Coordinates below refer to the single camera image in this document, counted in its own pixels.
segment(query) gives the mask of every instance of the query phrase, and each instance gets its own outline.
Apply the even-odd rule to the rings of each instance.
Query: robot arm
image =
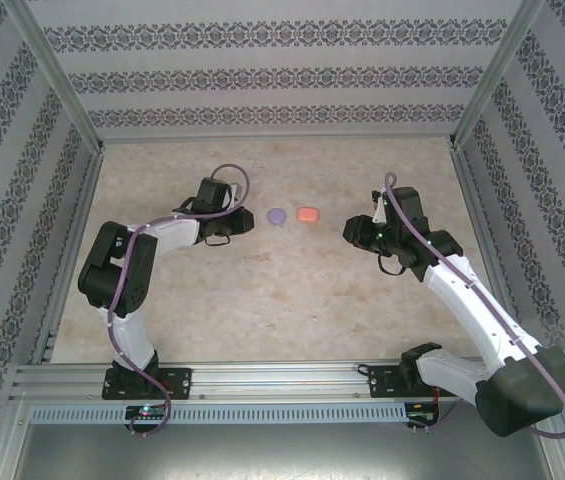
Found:
[[[446,231],[429,229],[418,193],[410,187],[392,189],[395,200],[429,245],[437,248],[471,284],[439,262],[406,227],[389,201],[386,189],[372,192],[374,217],[349,219],[343,236],[355,247],[380,257],[395,255],[405,269],[425,283],[453,312],[475,343],[483,363],[458,358],[440,345],[428,343],[402,354],[400,373],[406,385],[430,385],[475,405],[487,426],[500,436],[556,415],[562,402],[518,344],[522,343],[565,388],[565,355],[557,347],[544,349],[498,304],[475,275],[460,245]],[[478,289],[517,334],[513,341],[478,297]]]
[[[78,289],[98,309],[105,323],[111,322],[115,340],[125,356],[152,378],[158,375],[158,355],[146,334],[142,305],[149,291],[154,261],[173,250],[206,243],[212,236],[230,238],[253,229],[253,214],[242,206],[221,217],[208,217],[234,209],[240,194],[237,184],[205,178],[196,197],[137,235],[129,259],[127,247],[139,226],[107,222],[100,228],[78,277]],[[125,261],[126,281],[111,320],[109,309],[122,273],[120,264]],[[139,377],[118,352],[113,368],[118,372],[121,390],[138,398],[154,393],[154,386]]]

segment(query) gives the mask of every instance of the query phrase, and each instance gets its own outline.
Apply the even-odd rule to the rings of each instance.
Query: purple soft block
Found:
[[[269,210],[267,217],[273,225],[282,225],[286,220],[286,213],[281,208],[274,208]]]

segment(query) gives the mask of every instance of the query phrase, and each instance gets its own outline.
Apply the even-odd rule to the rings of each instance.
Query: orange object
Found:
[[[302,207],[298,209],[298,220],[302,223],[318,223],[320,211],[313,207]]]

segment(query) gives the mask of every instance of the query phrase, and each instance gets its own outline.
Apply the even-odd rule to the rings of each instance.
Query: beige table surface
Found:
[[[487,283],[466,206],[439,139],[306,139],[116,145],[107,148],[54,363],[108,363],[105,325],[77,291],[77,275],[102,223],[142,223],[195,195],[226,162],[246,168],[246,207],[255,229],[230,245],[203,244],[156,262],[145,302],[149,338],[162,361],[399,358],[435,341],[457,355],[477,352],[440,299],[413,274],[389,277],[375,255],[342,238],[346,220],[373,215],[371,190],[395,171],[413,186],[432,229],[446,229]],[[218,178],[239,181],[235,171]],[[320,209],[315,225],[295,218]],[[283,226],[267,212],[287,212]],[[397,269],[395,260],[385,260]]]

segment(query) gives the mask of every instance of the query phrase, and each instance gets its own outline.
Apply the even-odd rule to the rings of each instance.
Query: damask pattern wall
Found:
[[[464,152],[518,318],[565,351],[565,2],[542,7]]]
[[[31,359],[91,152],[0,3],[0,408]]]
[[[519,0],[32,0],[105,139],[449,134]]]

